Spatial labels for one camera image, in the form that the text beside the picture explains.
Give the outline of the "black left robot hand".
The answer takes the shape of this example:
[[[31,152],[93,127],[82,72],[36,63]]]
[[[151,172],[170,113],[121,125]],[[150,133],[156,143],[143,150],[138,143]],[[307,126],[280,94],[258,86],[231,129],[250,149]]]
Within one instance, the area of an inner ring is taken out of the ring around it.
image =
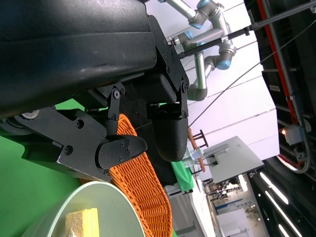
[[[182,160],[189,80],[142,1],[1,1],[0,134],[24,146],[23,159],[109,181],[147,149],[117,133],[127,81],[146,102],[159,155]]]

